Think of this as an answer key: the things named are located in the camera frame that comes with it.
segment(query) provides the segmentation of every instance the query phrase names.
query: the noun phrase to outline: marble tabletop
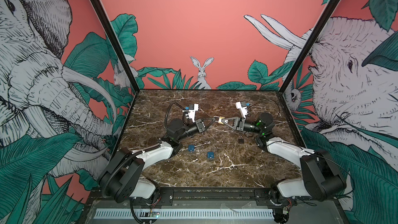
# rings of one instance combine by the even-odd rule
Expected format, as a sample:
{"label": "marble tabletop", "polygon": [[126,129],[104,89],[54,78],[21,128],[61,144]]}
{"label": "marble tabletop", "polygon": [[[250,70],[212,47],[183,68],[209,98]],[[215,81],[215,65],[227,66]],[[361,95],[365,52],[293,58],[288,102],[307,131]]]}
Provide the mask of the marble tabletop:
{"label": "marble tabletop", "polygon": [[[262,101],[264,99],[278,102],[280,113],[275,102]],[[262,101],[251,107],[251,116],[247,119],[255,121],[260,112],[269,112],[275,119],[274,135],[296,143],[275,92],[141,90],[118,148],[137,150],[156,144],[166,132],[164,116],[172,101],[183,107],[198,103],[196,119],[240,117],[235,102]],[[169,122],[181,117],[181,109],[174,106]],[[244,144],[238,143],[240,136]],[[301,177],[296,165],[262,151],[253,137],[247,138],[226,125],[214,123],[204,134],[181,142],[183,148],[176,156],[148,167],[142,175],[163,187],[270,187],[282,179]],[[195,145],[193,153],[188,152],[190,144]],[[207,159],[207,152],[214,152],[214,160]]]}

